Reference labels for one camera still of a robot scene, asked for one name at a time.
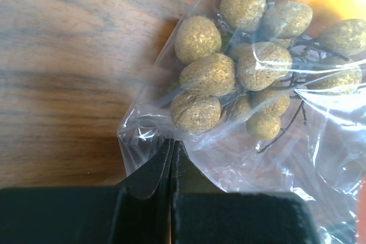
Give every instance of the plastic bag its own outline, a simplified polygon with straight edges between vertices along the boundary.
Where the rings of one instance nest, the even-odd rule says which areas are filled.
[[[352,243],[366,170],[359,1],[196,0],[118,128],[127,174],[163,137],[183,140],[218,187],[294,192],[324,243]]]

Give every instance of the brown seed pod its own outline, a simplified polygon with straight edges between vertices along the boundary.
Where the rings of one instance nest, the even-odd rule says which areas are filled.
[[[190,17],[183,21],[176,36],[176,54],[188,65],[200,58],[217,53],[221,35],[215,24],[205,17]]]
[[[313,10],[306,4],[281,1],[270,7],[263,16],[263,28],[276,38],[292,38],[302,34],[310,25]]]
[[[226,55],[212,54],[184,68],[180,83],[196,94],[216,97],[228,94],[235,86],[234,62]]]
[[[230,27],[251,33],[258,29],[266,0],[222,0],[220,11]]]
[[[306,81],[311,93],[322,95],[341,95],[354,93],[362,82],[362,70],[360,66],[352,62],[346,62],[340,58],[324,58],[315,64],[315,74],[307,76]]]
[[[268,116],[263,113],[253,114],[246,122],[248,133],[258,139],[271,140],[280,132],[281,121],[278,116]]]
[[[249,95],[245,94],[237,98],[231,111],[231,118],[236,119],[239,117],[241,122],[247,121],[250,116],[245,115],[252,109],[250,104]]]
[[[172,100],[170,114],[177,128],[200,133],[213,128],[219,122],[221,106],[215,97],[183,91]]]
[[[366,21],[340,21],[324,30],[317,41],[320,46],[342,55],[358,54],[366,49]]]
[[[290,106],[290,96],[288,93],[282,94],[284,91],[274,90],[274,87],[283,87],[283,84],[275,81],[266,89],[253,93],[252,102],[253,107],[264,103],[263,109],[261,110],[262,113],[276,117],[286,112]]]
[[[258,42],[241,53],[238,62],[238,79],[248,90],[267,88],[292,67],[288,50],[271,42]]]
[[[233,59],[233,60],[239,60],[240,58],[240,55],[241,55],[241,52],[243,50],[245,50],[246,47],[250,46],[250,44],[248,43],[237,43],[237,44],[234,44],[231,48],[230,48],[230,51],[229,51],[229,56]]]

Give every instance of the thin branch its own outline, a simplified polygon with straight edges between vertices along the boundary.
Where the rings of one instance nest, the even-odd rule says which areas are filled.
[[[305,78],[305,76],[304,76],[304,75],[301,75],[301,74],[298,74],[298,73],[294,73],[294,74],[296,74],[296,76],[294,77],[295,82],[296,82],[298,79]],[[280,82],[281,82],[281,83],[289,82],[289,81],[291,81],[291,79],[292,79],[292,78],[293,78],[293,77],[291,76],[291,77],[289,77],[289,78],[281,79],[281,80],[280,80]]]
[[[307,111],[305,109],[305,105],[304,104],[301,106],[301,109],[303,110],[303,124],[304,124],[304,126],[306,126],[307,123],[308,123],[308,118],[307,118]]]
[[[287,127],[285,129],[283,129],[283,132],[280,133],[273,141],[271,141],[269,144],[267,144],[266,146],[264,146],[261,150],[259,150],[257,152],[257,154],[261,154],[263,153],[266,149],[270,148],[274,143],[276,143],[277,140],[279,140],[287,131],[288,129],[291,127],[291,125],[294,123],[297,115],[299,114],[300,110],[303,108],[304,106],[304,101],[301,101],[299,108],[297,108],[295,115],[293,116],[293,118],[291,119],[290,123],[288,123]]]
[[[300,38],[296,41],[296,43],[294,44],[294,47],[303,45],[303,46],[306,46],[306,48],[309,48],[311,50],[314,50],[317,52],[325,52],[325,53],[331,54],[334,57],[339,57],[345,61],[349,61],[348,57],[346,57],[340,53],[337,53],[335,51],[323,48],[320,45],[315,44],[315,42],[316,42],[315,39],[301,39]]]
[[[292,73],[291,80],[290,80],[290,85],[288,85],[289,87],[294,85],[296,75],[297,75],[296,73]]]
[[[295,57],[295,58],[298,58],[298,59],[300,59],[302,62],[304,62],[304,61],[306,61],[306,62],[308,62],[308,63],[313,63],[314,61],[313,60],[311,60],[311,59],[309,59],[309,58],[307,58],[306,56],[307,56],[307,54],[305,55],[305,56],[303,56],[302,54],[298,54],[298,53],[296,53],[295,51],[293,51],[293,50],[289,50],[289,53],[290,53],[290,55],[292,56],[292,57]]]
[[[296,81],[293,84],[290,84],[289,86],[283,86],[283,87],[271,87],[272,90],[278,90],[278,91],[284,91],[284,90],[293,90],[300,86],[303,86],[306,82],[298,82]]]
[[[301,99],[299,95],[290,95],[290,99]]]

